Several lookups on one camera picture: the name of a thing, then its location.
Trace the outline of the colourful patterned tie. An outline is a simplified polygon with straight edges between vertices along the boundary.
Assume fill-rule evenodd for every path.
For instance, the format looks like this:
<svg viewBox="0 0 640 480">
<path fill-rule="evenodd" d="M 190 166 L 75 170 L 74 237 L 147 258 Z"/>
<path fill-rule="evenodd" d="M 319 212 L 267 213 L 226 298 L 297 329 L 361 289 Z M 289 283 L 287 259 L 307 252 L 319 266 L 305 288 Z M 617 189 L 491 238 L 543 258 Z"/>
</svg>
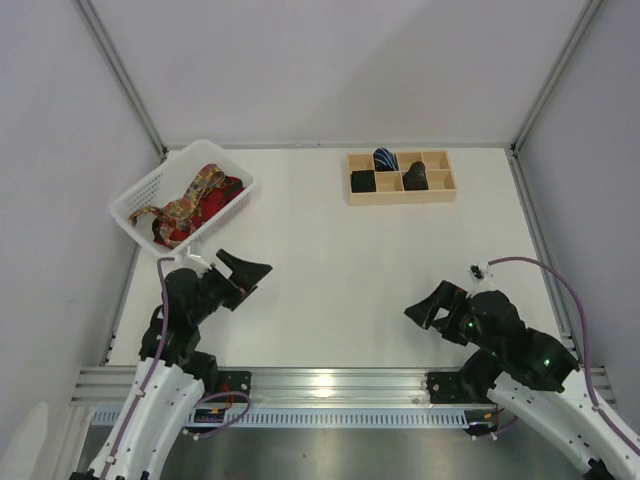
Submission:
<svg viewBox="0 0 640 480">
<path fill-rule="evenodd" d="M 207 164 L 194 177 L 182 197 L 161 208 L 154 206 L 140 208 L 129 216 L 129 222 L 135 226 L 141 216 L 152 215 L 171 227 L 182 229 L 195 215 L 202 198 L 211 190 L 221 186 L 225 179 L 226 174 L 216 164 Z"/>
</svg>

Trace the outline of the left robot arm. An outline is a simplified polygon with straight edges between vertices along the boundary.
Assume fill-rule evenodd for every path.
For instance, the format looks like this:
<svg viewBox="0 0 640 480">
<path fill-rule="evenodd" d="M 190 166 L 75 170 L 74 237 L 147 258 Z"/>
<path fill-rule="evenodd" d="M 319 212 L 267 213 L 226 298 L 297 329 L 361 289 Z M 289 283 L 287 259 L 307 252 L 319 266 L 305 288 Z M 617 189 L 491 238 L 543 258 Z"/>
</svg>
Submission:
<svg viewBox="0 0 640 480">
<path fill-rule="evenodd" d="M 229 268 L 228 275 L 214 265 L 201 272 L 181 267 L 166 273 L 167 258 L 157 261 L 161 303 L 143 335 L 131 388 L 99 453 L 87 470 L 71 478 L 157 479 L 198 403 L 227 396 L 250 399 L 244 391 L 219 390 L 216 357 L 197 348 L 200 326 L 220 308 L 236 310 L 273 268 L 223 249 L 216 257 Z"/>
</svg>

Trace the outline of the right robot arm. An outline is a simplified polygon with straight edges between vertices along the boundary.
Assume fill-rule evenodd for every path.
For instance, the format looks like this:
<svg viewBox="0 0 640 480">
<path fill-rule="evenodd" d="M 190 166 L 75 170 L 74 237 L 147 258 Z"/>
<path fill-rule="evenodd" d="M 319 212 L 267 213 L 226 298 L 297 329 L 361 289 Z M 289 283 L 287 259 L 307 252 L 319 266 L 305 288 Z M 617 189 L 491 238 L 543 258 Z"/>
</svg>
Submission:
<svg viewBox="0 0 640 480">
<path fill-rule="evenodd" d="M 586 479 L 636 479 L 639 436 L 595 391 L 555 337 L 531 328 L 495 285 L 441 281 L 405 315 L 451 343 L 477 346 L 457 371 L 430 373 L 434 404 L 493 402 L 550 441 Z"/>
</svg>

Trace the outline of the red tie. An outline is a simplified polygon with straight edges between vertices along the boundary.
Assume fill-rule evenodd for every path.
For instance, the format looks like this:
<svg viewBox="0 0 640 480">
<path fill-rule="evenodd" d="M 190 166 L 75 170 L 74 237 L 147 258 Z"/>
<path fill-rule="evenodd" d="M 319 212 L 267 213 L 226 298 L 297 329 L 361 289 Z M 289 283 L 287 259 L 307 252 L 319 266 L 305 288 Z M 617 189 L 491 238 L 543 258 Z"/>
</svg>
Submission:
<svg viewBox="0 0 640 480">
<path fill-rule="evenodd" d="M 221 186 L 211 190 L 202 198 L 195 215 L 184 228 L 171 227 L 168 223 L 155 218 L 152 223 L 154 242 L 168 249 L 178 247 L 244 190 L 244 184 L 239 178 L 226 176 Z"/>
</svg>

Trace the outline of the white plastic basket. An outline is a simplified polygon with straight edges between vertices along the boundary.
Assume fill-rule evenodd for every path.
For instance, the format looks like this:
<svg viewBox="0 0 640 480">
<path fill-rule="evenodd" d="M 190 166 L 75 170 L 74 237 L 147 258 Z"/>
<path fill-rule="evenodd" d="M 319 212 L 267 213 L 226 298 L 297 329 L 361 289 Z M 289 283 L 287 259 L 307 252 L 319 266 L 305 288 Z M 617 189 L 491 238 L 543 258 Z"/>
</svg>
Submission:
<svg viewBox="0 0 640 480">
<path fill-rule="evenodd" d="M 154 242 L 152 232 L 154 216 L 141 216 L 135 226 L 129 222 L 129 216 L 140 208 L 146 206 L 161 208 L 182 197 L 194 177 L 207 164 L 216 164 L 226 176 L 239 178 L 245 190 L 178 247 L 168 249 Z M 248 203 L 255 186 L 253 175 L 232 160 L 224 149 L 209 140 L 196 140 L 120 195 L 112 203 L 110 211 L 118 225 L 142 249 L 156 257 L 179 256 L 186 252 L 188 245 L 208 239 L 231 220 Z"/>
</svg>

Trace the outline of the wooden compartment box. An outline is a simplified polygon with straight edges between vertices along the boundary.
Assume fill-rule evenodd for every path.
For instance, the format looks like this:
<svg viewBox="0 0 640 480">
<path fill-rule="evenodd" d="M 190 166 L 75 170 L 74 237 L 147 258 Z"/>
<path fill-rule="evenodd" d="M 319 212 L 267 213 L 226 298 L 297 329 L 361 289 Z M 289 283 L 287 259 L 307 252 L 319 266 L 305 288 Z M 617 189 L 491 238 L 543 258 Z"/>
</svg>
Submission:
<svg viewBox="0 0 640 480">
<path fill-rule="evenodd" d="M 346 156 L 348 178 L 348 202 L 352 206 L 401 205 L 450 203 L 457 195 L 457 184 L 446 150 L 392 152 L 396 155 L 399 170 L 377 172 L 374 169 L 373 153 L 349 153 Z M 405 191 L 402 177 L 415 161 L 426 167 L 429 189 Z M 350 175 L 356 170 L 373 170 L 376 191 L 352 193 Z"/>
</svg>

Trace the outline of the rolled dark brown tie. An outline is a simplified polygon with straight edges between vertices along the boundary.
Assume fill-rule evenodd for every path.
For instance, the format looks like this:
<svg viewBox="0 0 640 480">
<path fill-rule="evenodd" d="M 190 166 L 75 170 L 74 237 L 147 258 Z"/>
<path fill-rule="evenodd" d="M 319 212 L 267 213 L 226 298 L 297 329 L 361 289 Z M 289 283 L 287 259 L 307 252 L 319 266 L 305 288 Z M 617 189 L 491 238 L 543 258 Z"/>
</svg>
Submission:
<svg viewBox="0 0 640 480">
<path fill-rule="evenodd" d="M 429 184 L 426 175 L 426 167 L 422 161 L 415 161 L 402 177 L 405 191 L 428 190 Z"/>
</svg>

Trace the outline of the rolled black tie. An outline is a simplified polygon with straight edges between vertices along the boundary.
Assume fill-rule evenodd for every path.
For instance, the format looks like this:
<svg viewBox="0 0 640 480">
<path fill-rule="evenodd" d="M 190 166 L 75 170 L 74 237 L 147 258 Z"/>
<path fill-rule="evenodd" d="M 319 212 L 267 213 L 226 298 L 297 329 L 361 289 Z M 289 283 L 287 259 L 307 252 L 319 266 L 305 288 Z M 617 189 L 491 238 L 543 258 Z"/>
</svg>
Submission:
<svg viewBox="0 0 640 480">
<path fill-rule="evenodd" d="M 370 193 L 376 191 L 375 173 L 373 170 L 356 170 L 350 175 L 352 193 Z"/>
</svg>

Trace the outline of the rolled blue striped tie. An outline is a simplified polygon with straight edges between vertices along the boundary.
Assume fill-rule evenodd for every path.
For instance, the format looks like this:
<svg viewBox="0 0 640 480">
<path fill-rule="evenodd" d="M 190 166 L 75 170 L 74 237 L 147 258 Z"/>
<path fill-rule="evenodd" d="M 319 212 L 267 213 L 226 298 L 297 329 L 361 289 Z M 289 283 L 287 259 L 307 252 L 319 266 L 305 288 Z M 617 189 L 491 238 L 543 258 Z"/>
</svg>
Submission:
<svg viewBox="0 0 640 480">
<path fill-rule="evenodd" d="M 397 157 L 387 148 L 378 148 L 373 152 L 374 169 L 377 172 L 398 171 Z"/>
</svg>

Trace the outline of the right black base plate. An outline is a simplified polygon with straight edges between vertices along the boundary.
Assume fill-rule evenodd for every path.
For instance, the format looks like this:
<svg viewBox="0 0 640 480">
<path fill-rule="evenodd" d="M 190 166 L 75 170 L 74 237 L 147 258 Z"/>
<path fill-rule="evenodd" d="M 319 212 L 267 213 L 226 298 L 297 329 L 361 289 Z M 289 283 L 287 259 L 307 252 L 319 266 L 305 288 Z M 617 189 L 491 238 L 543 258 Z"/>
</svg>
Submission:
<svg viewBox="0 0 640 480">
<path fill-rule="evenodd" d="M 433 404 L 470 404 L 474 398 L 463 386 L 459 371 L 431 371 L 426 374 L 426 390 Z"/>
</svg>

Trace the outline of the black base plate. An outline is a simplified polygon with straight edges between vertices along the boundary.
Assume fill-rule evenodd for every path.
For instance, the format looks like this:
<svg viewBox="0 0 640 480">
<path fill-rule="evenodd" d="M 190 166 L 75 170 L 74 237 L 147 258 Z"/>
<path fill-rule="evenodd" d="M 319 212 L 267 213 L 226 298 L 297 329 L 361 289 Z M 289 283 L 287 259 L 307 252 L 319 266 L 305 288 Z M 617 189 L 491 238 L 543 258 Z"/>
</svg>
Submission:
<svg viewBox="0 0 640 480">
<path fill-rule="evenodd" d="M 463 386 L 459 371 L 431 371 L 426 374 L 426 390 L 433 404 L 470 404 L 474 398 Z"/>
<path fill-rule="evenodd" d="M 229 399 L 217 399 L 217 402 L 228 402 L 233 404 L 245 403 L 246 399 L 239 395 L 242 392 L 249 395 L 252 388 L 252 373 L 249 370 L 219 370 L 215 381 L 205 382 L 204 396 L 210 396 L 222 392 L 235 391 Z"/>
</svg>

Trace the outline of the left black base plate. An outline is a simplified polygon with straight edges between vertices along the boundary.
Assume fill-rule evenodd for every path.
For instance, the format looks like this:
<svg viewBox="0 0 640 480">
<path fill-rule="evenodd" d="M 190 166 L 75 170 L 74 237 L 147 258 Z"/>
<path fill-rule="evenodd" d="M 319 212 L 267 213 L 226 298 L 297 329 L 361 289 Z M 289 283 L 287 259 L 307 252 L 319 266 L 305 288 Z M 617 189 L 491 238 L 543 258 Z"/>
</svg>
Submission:
<svg viewBox="0 0 640 480">
<path fill-rule="evenodd" d="M 252 373 L 249 370 L 219 370 L 215 381 L 205 382 L 204 396 L 210 396 L 222 392 L 235 391 L 229 399 L 217 399 L 217 402 L 228 402 L 233 404 L 245 403 L 246 399 L 239 395 L 242 392 L 249 395 L 252 388 Z"/>
</svg>

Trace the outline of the aluminium mounting rail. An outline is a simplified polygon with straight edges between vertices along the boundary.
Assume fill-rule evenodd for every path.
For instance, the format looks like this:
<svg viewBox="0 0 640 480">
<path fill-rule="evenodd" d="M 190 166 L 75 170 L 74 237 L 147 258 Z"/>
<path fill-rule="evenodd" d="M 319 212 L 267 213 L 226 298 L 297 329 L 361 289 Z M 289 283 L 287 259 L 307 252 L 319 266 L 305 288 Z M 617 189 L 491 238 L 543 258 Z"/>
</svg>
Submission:
<svg viewBox="0 0 640 480">
<path fill-rule="evenodd" d="M 453 369 L 424 368 L 263 368 L 252 373 L 250 397 L 259 408 L 409 408 L 430 403 L 426 374 Z M 157 371 L 150 380 L 133 366 L 85 367 L 71 393 L 73 406 L 119 406 L 131 391 L 163 391 L 170 400 L 184 396 L 193 376 Z"/>
</svg>

